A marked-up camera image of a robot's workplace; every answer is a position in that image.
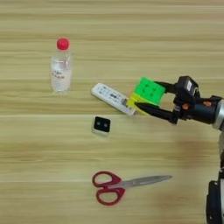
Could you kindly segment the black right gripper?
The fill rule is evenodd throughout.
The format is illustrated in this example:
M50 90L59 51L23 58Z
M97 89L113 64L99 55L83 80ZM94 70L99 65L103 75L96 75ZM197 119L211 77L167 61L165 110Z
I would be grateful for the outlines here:
M176 93L175 84L162 81L157 81L157 84L165 89L165 93ZM172 112L147 102L136 102L135 105L143 112L172 124L176 124L178 119L212 124L215 121L216 110L221 100L222 98L216 95L212 95L209 98L176 95L173 101L175 107Z

